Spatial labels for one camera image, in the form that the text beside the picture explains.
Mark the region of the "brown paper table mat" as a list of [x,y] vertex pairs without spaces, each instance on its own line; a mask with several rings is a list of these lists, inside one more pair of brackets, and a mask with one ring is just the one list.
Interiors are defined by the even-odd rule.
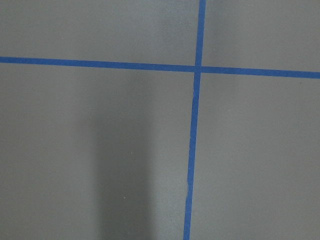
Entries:
[[317,240],[317,0],[3,0],[3,240]]

